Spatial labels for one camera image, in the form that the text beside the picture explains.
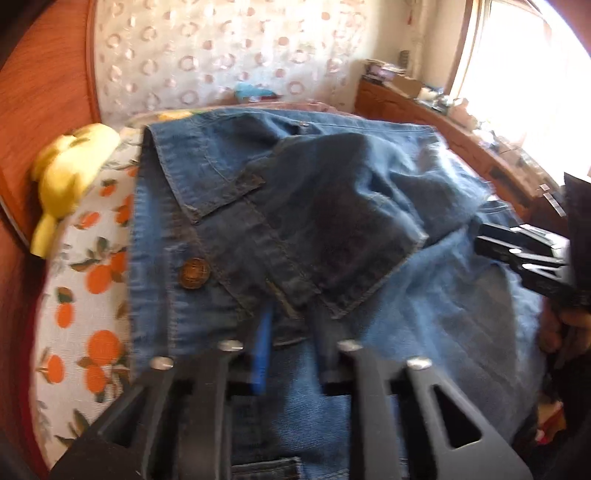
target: metal button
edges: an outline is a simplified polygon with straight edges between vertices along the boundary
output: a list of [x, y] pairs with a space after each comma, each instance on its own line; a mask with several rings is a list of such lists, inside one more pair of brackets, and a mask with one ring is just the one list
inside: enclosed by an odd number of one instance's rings
[[170, 370], [174, 366], [174, 362], [167, 356], [155, 356], [150, 360], [150, 366], [155, 370]]
[[425, 356], [415, 356], [407, 360], [407, 366], [413, 370], [425, 370], [433, 365], [431, 359]]
[[244, 345], [238, 340], [222, 340], [217, 347], [224, 352], [239, 352]]
[[340, 342], [337, 342], [337, 348], [341, 352], [355, 352], [361, 350], [363, 347], [355, 340], [341, 340]]
[[184, 288], [195, 290], [203, 287], [210, 273], [209, 264], [203, 258], [191, 258], [184, 263], [179, 282]]

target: yellow plush toy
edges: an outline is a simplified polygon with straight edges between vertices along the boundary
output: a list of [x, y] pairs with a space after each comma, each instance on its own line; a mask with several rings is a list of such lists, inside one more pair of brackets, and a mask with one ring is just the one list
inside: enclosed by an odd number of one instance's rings
[[91, 124], [59, 136], [39, 152], [31, 177], [39, 182], [43, 215], [33, 234], [33, 255], [47, 256], [57, 222], [75, 210], [119, 140], [111, 127]]

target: wooden furniture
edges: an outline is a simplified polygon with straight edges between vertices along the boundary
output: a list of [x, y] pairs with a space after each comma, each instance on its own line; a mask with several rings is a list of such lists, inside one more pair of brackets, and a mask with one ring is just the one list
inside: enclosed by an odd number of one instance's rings
[[493, 152], [481, 147], [469, 132], [440, 113], [420, 105], [393, 90], [361, 80], [355, 101], [355, 113], [373, 120], [432, 125], [445, 137], [449, 148], [491, 181], [497, 195], [513, 205], [517, 214], [528, 220], [545, 178], [539, 173], [517, 169]]
[[28, 384], [44, 263], [28, 252], [40, 214], [29, 170], [53, 138], [100, 121], [94, 8], [95, 0], [30, 0], [0, 32], [0, 428], [41, 476]]

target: orange fruit pattern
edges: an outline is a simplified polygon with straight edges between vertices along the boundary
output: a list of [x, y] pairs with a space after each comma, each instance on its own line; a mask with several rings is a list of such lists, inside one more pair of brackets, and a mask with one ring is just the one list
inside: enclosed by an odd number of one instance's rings
[[135, 177], [138, 174], [139, 167], [129, 167], [125, 170], [126, 174], [130, 177]]
[[111, 270], [119, 274], [127, 270], [127, 252], [125, 250], [111, 255]]
[[78, 230], [88, 230], [91, 226], [95, 225], [100, 219], [99, 212], [84, 212], [79, 217], [74, 226]]
[[101, 197], [110, 197], [117, 188], [117, 180], [103, 180], [100, 183], [99, 195]]
[[115, 215], [115, 222], [117, 222], [121, 226], [129, 225], [129, 217], [131, 215], [131, 207], [133, 205], [133, 202], [133, 195], [127, 195], [127, 197], [125, 197], [123, 205], [120, 205], [115, 209], [115, 212], [117, 213], [117, 215]]
[[128, 355], [113, 332], [98, 330], [93, 333], [86, 344], [86, 351], [87, 356], [76, 364], [85, 369], [84, 382], [96, 402], [103, 403], [107, 392], [118, 395], [118, 391], [126, 389], [129, 385]]
[[84, 372], [86, 388], [94, 394], [102, 392], [107, 385], [107, 377], [98, 365], [89, 365]]
[[77, 272], [86, 272], [86, 290], [98, 295], [106, 292], [112, 281], [117, 283], [124, 281], [123, 273], [127, 268], [126, 250], [126, 247], [119, 251], [111, 250], [109, 241], [100, 236], [96, 239], [96, 250], [88, 249], [86, 260], [72, 263], [70, 267]]
[[46, 378], [49, 383], [60, 383], [64, 380], [64, 362], [57, 355], [52, 355], [47, 360]]
[[74, 321], [74, 305], [62, 303], [56, 310], [56, 323], [61, 328], [68, 328]]
[[69, 288], [57, 287], [56, 323], [61, 328], [68, 328], [74, 321], [74, 294]]
[[104, 367], [121, 356], [121, 343], [110, 330], [99, 330], [88, 340], [87, 351], [96, 365]]
[[86, 289], [95, 295], [107, 291], [111, 284], [111, 269], [107, 265], [95, 265], [86, 275]]

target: denim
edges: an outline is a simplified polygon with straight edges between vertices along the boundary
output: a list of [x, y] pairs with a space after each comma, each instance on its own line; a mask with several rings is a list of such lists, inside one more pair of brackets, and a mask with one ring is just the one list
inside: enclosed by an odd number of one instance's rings
[[[320, 392], [313, 303], [387, 358], [433, 359], [509, 440], [543, 376], [540, 298], [473, 252], [481, 222], [518, 224], [491, 193], [431, 127], [248, 108], [151, 125], [129, 260], [134, 374], [232, 338], [273, 296], [267, 391], [233, 399], [232, 463], [347, 478], [349, 399]], [[212, 274], [186, 290], [193, 257]], [[294, 477], [282, 471], [269, 478]]]

